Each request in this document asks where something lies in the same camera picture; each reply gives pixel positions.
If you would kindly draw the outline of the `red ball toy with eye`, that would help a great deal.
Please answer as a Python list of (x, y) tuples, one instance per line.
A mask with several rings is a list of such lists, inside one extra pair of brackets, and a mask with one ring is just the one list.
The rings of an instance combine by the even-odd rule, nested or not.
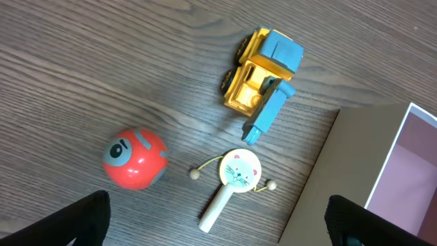
[(160, 180), (169, 162), (168, 149), (155, 133), (130, 128), (112, 138), (102, 155), (103, 167), (118, 186), (146, 189)]

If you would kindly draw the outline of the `white square box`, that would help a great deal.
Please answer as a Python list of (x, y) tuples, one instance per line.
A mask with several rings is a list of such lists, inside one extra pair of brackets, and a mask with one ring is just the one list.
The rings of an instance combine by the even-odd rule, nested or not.
[(411, 102), (341, 109), (280, 244), (329, 244), (332, 195), (435, 244), (436, 117)]

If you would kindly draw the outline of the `yellow and blue toy truck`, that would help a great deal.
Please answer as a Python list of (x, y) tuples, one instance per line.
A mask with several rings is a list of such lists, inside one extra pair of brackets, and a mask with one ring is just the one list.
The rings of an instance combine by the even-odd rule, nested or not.
[(240, 44), (236, 67), (224, 77), (224, 104), (248, 116), (242, 140), (252, 146), (268, 131), (286, 100), (295, 94), (290, 84), (304, 48), (269, 27), (257, 27)]

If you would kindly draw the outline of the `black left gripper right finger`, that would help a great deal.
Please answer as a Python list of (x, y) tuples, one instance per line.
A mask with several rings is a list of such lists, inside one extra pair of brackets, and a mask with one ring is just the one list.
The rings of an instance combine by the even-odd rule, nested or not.
[(436, 244), (436, 229), (421, 232), (421, 222), (409, 224), (396, 216), (361, 206), (342, 195), (328, 199), (324, 221), (332, 245), (421, 245)]

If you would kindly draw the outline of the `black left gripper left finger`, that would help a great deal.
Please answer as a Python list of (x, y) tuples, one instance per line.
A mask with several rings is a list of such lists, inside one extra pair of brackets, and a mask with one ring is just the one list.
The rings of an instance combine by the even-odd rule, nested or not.
[(1, 239), (2, 245), (102, 245), (109, 229), (109, 193), (96, 191)]

